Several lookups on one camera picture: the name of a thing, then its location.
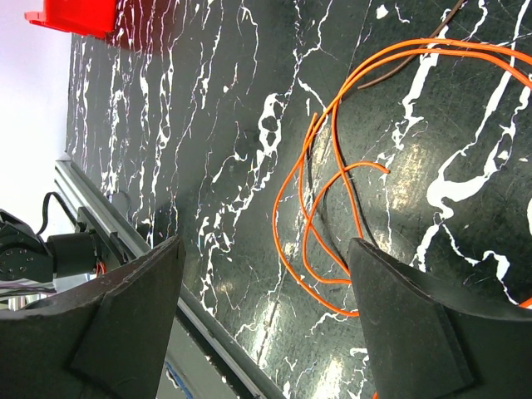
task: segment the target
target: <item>orange wire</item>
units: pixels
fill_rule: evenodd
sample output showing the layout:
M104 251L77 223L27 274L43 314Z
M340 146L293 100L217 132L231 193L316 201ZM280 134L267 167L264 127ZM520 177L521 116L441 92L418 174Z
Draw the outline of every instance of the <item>orange wire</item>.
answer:
M528 306L532 306L532 298L530 298L530 299L524 301L524 302L523 302L521 305L519 305L519 306L521 306L522 308L527 308Z
M106 273L106 266L100 260L96 262L96 276L100 277L102 274Z
M510 66L508 63L502 61L501 59L497 57L493 57L489 54L486 54L484 52L471 52L471 51L463 51L463 50L450 50L450 49L443 49L443 48L416 48L411 50L405 50L402 52L398 52L396 54L393 54L391 56L388 56L386 58L383 58L379 60L378 58L386 55L388 52L392 52L396 49L402 48L402 47L408 47L408 46L419 46L419 45L429 45L429 44L441 44L446 46L453 46L453 47L465 47L470 49L478 49L486 52L498 52L500 54L505 54L508 56L515 57L521 61L527 62L529 64L532 64L532 57L527 56L526 54L522 52L517 52L515 50L506 48L506 47L497 47L490 44L481 44L481 43L471 43L471 42L461 42L457 40L452 39L413 39L408 40L405 42L400 42L395 45L389 46L373 56L369 57L366 61L364 61L362 64L360 64L348 77L348 79L344 82L342 85L339 93L337 96L332 100L332 102L329 104L327 109L322 113L318 121L316 121L317 115L314 114L310 126L308 127L307 134L305 135L305 139L303 141L303 148L301 151L301 154L299 155L295 165L288 173L288 176L286 180L283 182L280 191L278 192L277 198L273 204L273 239L275 242L275 246L277 248L279 257L281 258L283 264L287 268L287 270L292 274L294 279L307 291L312 297L314 297L316 300L318 300L321 304L329 308L330 310L340 313L345 316L350 317L356 317L358 316L357 311L346 311L344 309L340 309L329 302L327 302L325 299L323 299L316 291L314 291L312 288L310 288L306 283L302 281L302 279L298 276L298 274L293 269L292 265L287 260L284 251L281 247L280 239L278 236L278 205L280 203L280 200L283 196L283 192L286 190L286 187L288 186L289 181L295 176L295 174L298 172L298 199L299 204L301 206L301 210L303 213L303 217L305 218L305 231L303 236L303 264L305 266L305 269L318 281L321 283L342 283L342 284L350 284L351 281L348 279L341 279L341 278L322 278L319 276L311 267L310 263L307 259L307 241L308 241L308 233L309 231L313 232L313 235L316 237L317 241L320 243L320 245L323 247L323 249L327 252L327 254L337 263L339 264L342 269L346 272L347 276L349 276L347 265L343 264L343 262L338 258L338 256L331 251L328 246L323 242L321 237L319 236L318 232L313 226L312 219L316 212L316 208L319 204L319 200L324 195L324 193L327 191L327 189L340 177L342 177L342 180L347 187L348 193L349 193L349 201L352 206L352 212L353 217L355 220L355 225L357 226L357 232L361 238L363 238L362 234L362 226L360 225L360 219L357 211L357 204L354 199L354 194L352 192L352 189L348 183L348 176L347 172L351 169L354 169L358 166L371 166L373 168L376 168L380 170L382 173L389 173L389 170L386 169L384 166L379 165L374 162L368 162L368 161L361 161L357 162L351 165L345 166L342 162L342 157L340 156L339 151L339 142L337 138L337 114L339 109L339 103L343 97L343 95L349 91L352 86L363 76L365 76L368 72L380 67L381 65L384 65L388 62L394 61L398 58L402 57L409 57L412 55L418 55L418 54L427 54L427 53L436 53L441 55L447 55L447 56L454 56L454 57L469 57L469 58L478 58L482 59L491 63L496 64L498 67L501 67L502 69L505 69L506 71L510 72L517 80L519 80L521 83L532 89L532 82L522 73L517 71L515 68ZM305 156L307 153L308 148L312 144L316 134L320 131L321 126L325 119L327 118L328 114L332 112L332 119L331 119L331 137L332 137L332 143L334 147L335 157L338 165L338 172L322 187L320 190L317 198L314 200L313 207L311 209L310 214L307 212L303 200L303 167L304 167L304 161ZM526 303L530 302L532 304L532 298L527 301Z

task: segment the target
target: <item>red container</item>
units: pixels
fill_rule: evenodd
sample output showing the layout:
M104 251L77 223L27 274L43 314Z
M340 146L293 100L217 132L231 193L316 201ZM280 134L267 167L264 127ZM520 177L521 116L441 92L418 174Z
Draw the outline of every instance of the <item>red container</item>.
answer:
M33 25L103 38L115 26L116 0L44 0L43 11L24 13Z

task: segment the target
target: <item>brown wire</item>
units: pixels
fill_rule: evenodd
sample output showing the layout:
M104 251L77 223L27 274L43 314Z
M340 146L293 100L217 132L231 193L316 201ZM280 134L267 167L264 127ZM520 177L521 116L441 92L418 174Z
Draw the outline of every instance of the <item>brown wire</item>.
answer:
M449 12L447 14L446 19L444 19L441 22L441 24L436 28L436 30L429 36L430 39L432 39L432 38L434 38L434 37L436 37L436 36L438 36L440 34L441 29L443 29L451 21L451 19L455 16L455 14L458 12L460 7L462 7L462 4L464 3L464 1L465 0L458 0L456 5L451 9L451 12ZM410 56L410 57L406 58L405 61L401 62L399 65L397 65L392 70L388 71L387 73L385 73L384 75L382 75L382 76L380 76L380 77L378 77L376 79L373 79L372 81L369 81L368 83L364 83L363 85L360 85L359 87L357 87L357 89L358 90L366 89L367 87L374 86L377 83L380 83L381 81L385 81L387 78L392 77L393 75L398 73L402 68L406 67L406 65L408 65L408 63L411 62L416 57L417 56Z

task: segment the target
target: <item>black marble surface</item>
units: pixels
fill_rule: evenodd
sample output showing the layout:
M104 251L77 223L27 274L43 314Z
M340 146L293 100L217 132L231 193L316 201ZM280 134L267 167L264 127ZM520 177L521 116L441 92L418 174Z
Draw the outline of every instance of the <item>black marble surface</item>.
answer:
M530 53L529 4L470 0L441 37ZM182 235L186 286L286 397L368 398L374 387L359 321L316 303L279 262L275 195L310 115L347 74L389 44L428 36L453 5L121 0L115 34L73 37L67 151L111 202L126 205L149 244ZM496 66L432 55L342 103L346 158L392 171L354 175L381 248L492 298L532 296L529 98ZM326 128L314 189L335 171ZM279 230L304 275L294 193L295 185L280 206ZM327 214L345 254L356 230L341 184ZM312 239L309 252L318 271L341 275ZM316 289L356 308L350 288Z

